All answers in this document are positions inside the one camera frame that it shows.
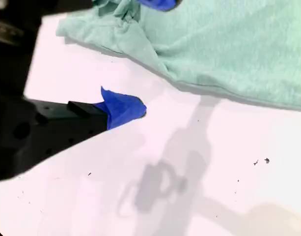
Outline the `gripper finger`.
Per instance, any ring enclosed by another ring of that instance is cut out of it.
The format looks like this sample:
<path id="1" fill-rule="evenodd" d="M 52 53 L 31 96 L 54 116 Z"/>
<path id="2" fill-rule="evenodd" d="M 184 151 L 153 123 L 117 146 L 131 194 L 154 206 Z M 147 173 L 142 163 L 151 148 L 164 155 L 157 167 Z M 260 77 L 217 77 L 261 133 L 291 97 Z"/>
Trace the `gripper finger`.
<path id="1" fill-rule="evenodd" d="M 169 11 L 177 6 L 177 0 L 137 0 L 140 4 L 158 11 Z"/>
<path id="2" fill-rule="evenodd" d="M 0 95 L 0 181 L 146 115 L 136 96 L 101 89 L 102 102 L 54 103 Z"/>

